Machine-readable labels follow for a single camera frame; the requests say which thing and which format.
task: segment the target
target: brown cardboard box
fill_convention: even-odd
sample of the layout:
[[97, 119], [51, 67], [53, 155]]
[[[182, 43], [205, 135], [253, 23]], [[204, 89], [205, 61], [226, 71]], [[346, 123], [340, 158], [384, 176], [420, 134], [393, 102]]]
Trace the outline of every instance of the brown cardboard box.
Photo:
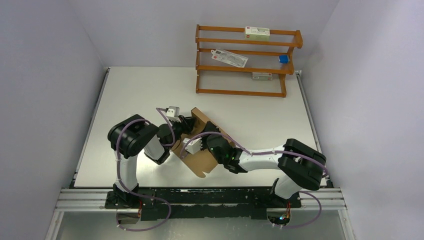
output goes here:
[[[204, 128], [208, 121], [211, 121], [215, 126], [219, 128], [221, 133], [227, 135], [225, 131], [220, 128], [214, 121], [212, 121], [209, 117], [207, 117], [203, 112], [201, 112], [197, 107], [193, 108], [191, 110], [191, 116], [195, 117], [197, 119], [194, 130], [192, 134], [186, 135], [183, 134], [181, 136], [181, 139], [184, 138], [192, 138], [193, 136], [199, 134]], [[232, 141], [228, 141], [232, 146], [234, 146], [234, 143]], [[180, 158], [180, 152], [183, 148], [183, 144], [180, 144], [176, 149], [173, 150], [173, 152], [177, 155], [178, 158]], [[205, 173], [210, 173], [217, 165], [217, 161], [212, 156], [212, 154], [207, 150], [198, 151], [196, 154], [187, 155], [184, 159], [181, 159], [181, 161], [187, 165], [187, 167], [199, 178], [205, 178]]]

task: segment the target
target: blue object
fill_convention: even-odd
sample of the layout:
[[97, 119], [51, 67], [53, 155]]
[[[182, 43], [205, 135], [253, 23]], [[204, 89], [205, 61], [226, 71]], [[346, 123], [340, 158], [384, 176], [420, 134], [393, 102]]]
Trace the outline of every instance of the blue object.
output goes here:
[[278, 61], [282, 64], [288, 64], [290, 62], [289, 56], [287, 55], [280, 55], [278, 57]]

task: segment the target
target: gray floor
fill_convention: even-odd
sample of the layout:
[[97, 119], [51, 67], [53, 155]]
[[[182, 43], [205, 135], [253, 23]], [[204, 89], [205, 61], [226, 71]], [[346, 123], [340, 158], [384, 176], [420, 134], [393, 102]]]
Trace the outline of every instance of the gray floor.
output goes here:
[[[292, 211], [291, 225], [304, 223], [316, 211]], [[145, 228], [155, 222], [139, 222], [129, 228]], [[115, 213], [66, 212], [58, 240], [265, 240], [308, 239], [344, 240], [339, 214], [335, 210], [323, 211], [311, 225], [298, 229], [272, 227], [267, 220], [237, 218], [170, 219], [159, 228], [146, 232], [127, 232], [116, 227]]]

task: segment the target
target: wooden rack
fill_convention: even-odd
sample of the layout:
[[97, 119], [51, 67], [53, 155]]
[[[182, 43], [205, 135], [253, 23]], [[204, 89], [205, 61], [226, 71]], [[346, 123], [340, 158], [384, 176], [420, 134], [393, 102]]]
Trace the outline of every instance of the wooden rack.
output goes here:
[[[240, 33], [238, 36], [240, 39], [221, 39], [221, 38], [204, 38], [200, 37], [200, 31], [217, 31], [217, 32], [234, 32]], [[196, 56], [196, 70], [197, 70], [197, 81], [196, 81], [196, 93], [201, 94], [230, 94], [230, 95], [248, 95], [248, 96], [265, 96], [265, 97], [286, 97], [286, 74], [292, 75], [295, 72], [293, 66], [293, 50], [295, 48], [300, 49], [303, 45], [303, 39], [301, 31], [287, 31], [287, 30], [270, 30], [272, 35], [287, 35], [292, 36], [291, 42], [280, 42], [280, 41], [250, 41], [242, 40], [244, 37], [245, 29], [243, 27], [223, 27], [223, 26], [196, 26], [196, 44], [197, 44], [197, 56]], [[271, 52], [271, 51], [249, 51], [249, 50], [231, 50], [225, 49], [226, 51], [240, 54], [240, 55], [255, 55], [255, 56], [275, 56], [287, 55], [289, 62], [282, 64], [279, 69], [275, 68], [264, 68], [264, 67], [235, 67], [235, 66], [214, 66], [207, 64], [200, 64], [201, 53], [210, 53], [215, 48], [201, 48], [200, 43], [223, 43], [223, 44], [250, 44], [250, 45], [266, 45], [266, 46], [281, 46], [288, 47], [287, 52]], [[203, 89], [200, 88], [200, 71], [228, 71], [228, 72], [258, 72], [258, 73], [272, 73], [278, 74], [281, 93], [278, 92], [257, 92], [257, 91], [234, 91], [234, 90], [217, 90], [217, 89]]]

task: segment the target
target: white table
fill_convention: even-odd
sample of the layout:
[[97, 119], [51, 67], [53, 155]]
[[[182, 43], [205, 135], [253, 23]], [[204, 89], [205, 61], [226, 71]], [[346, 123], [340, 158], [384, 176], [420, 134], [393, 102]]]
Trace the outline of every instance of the white table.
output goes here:
[[[202, 77], [202, 88], [279, 92], [278, 79], [250, 80], [249, 73], [210, 72]], [[130, 114], [139, 114], [159, 126], [165, 121], [156, 107], [180, 107], [190, 116], [199, 108], [230, 136], [248, 149], [266, 149], [295, 138], [316, 149], [316, 144], [296, 76], [286, 78], [287, 97], [196, 94], [196, 70], [191, 67], [112, 67], [82, 153], [75, 187], [112, 187], [116, 180], [115, 155], [108, 132]], [[222, 165], [206, 177], [197, 177], [171, 153], [157, 165], [143, 153], [137, 160], [141, 187], [264, 187], [284, 174], [263, 169], [233, 174]]]

